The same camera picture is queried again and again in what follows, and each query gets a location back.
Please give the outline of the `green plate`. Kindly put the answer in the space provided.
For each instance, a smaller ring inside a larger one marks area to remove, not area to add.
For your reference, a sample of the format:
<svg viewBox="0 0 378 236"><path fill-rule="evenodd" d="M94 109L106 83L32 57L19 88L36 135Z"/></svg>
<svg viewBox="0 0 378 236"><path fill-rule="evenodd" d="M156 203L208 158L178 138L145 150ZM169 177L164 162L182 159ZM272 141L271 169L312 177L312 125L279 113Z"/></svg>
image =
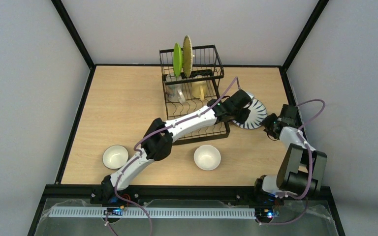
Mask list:
<svg viewBox="0 0 378 236"><path fill-rule="evenodd" d="M183 68L183 53L179 43L175 43L173 49L173 72L175 77L180 77Z"/></svg>

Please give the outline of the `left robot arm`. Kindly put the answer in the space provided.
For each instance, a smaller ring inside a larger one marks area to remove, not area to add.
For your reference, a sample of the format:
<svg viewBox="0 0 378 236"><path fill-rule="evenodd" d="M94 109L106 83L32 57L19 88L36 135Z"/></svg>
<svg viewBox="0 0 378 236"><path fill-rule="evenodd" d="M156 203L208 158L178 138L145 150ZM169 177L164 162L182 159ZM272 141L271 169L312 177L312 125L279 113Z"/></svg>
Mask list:
<svg viewBox="0 0 378 236"><path fill-rule="evenodd" d="M230 120L245 122L253 99L251 93L239 89L232 96L212 99L199 110L183 117L153 120L143 139L137 143L134 156L119 170L105 176L92 197L102 203L109 202L119 191L128 188L146 167L168 157L174 142L195 130Z"/></svg>

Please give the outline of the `clear glass cup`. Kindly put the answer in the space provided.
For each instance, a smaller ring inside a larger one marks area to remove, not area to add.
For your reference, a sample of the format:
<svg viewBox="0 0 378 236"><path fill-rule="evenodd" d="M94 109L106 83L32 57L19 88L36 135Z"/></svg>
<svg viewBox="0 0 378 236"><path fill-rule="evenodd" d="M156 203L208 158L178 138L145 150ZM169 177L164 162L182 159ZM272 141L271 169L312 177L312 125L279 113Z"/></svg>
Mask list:
<svg viewBox="0 0 378 236"><path fill-rule="evenodd" d="M175 75L168 74L165 79L166 82L177 82L177 84L166 85L166 97L168 101L173 103L185 103L186 99L182 90L182 78Z"/></svg>

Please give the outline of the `round bamboo tray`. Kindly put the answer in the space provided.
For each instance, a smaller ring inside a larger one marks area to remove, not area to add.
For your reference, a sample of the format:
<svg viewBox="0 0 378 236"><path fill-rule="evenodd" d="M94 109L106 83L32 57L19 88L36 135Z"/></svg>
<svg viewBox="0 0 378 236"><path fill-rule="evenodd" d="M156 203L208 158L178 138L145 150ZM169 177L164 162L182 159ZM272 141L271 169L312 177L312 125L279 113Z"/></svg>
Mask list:
<svg viewBox="0 0 378 236"><path fill-rule="evenodd" d="M189 78L192 72L193 66L193 51L191 38L186 35L183 41L182 47L183 64L182 69L186 78Z"/></svg>

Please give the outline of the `yellow mug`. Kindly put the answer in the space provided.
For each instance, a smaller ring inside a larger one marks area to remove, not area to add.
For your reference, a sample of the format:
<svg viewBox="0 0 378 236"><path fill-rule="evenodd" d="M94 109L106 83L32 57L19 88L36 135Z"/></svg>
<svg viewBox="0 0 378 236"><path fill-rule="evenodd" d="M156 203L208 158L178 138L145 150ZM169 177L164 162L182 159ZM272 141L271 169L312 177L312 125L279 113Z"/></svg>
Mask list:
<svg viewBox="0 0 378 236"><path fill-rule="evenodd" d="M196 81L191 83L191 95L201 101L205 100L208 87L206 81Z"/></svg>

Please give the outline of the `black wire dish rack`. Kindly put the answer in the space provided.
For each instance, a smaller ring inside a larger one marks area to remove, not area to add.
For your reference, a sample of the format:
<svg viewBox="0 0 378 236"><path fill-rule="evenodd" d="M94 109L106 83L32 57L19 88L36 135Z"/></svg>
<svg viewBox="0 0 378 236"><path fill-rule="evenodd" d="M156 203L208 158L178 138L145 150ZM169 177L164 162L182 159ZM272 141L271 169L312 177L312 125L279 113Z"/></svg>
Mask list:
<svg viewBox="0 0 378 236"><path fill-rule="evenodd" d="M172 49L161 50L159 55L168 120L193 113L210 100L219 98L219 84L224 77L224 68L216 46L192 48L192 69L189 76L183 70L179 77L175 76L175 54Z"/></svg>

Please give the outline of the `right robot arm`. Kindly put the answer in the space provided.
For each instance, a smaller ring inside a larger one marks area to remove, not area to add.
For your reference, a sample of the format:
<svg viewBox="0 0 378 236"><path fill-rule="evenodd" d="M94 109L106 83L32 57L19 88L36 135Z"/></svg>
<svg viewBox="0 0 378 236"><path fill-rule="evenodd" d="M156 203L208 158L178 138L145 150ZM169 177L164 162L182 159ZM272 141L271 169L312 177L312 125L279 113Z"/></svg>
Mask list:
<svg viewBox="0 0 378 236"><path fill-rule="evenodd" d="M264 119L264 131L284 144L286 154L276 175L263 175L255 181L255 192L296 200L320 192L327 155L305 139L298 116L297 107L284 104L279 115L273 113Z"/></svg>

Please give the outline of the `blue striped white plate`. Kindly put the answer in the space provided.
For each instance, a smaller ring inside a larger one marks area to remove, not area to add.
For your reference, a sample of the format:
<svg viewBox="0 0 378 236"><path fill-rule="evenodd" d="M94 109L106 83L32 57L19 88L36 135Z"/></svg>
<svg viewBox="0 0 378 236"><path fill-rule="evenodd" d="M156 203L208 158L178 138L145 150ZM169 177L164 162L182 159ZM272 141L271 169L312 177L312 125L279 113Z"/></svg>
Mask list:
<svg viewBox="0 0 378 236"><path fill-rule="evenodd" d="M254 98L252 100L252 104L248 107L250 110L250 114L247 120L241 124L235 120L232 122L243 129L257 129L262 125L262 121L267 117L267 110L266 107L263 105L261 101Z"/></svg>

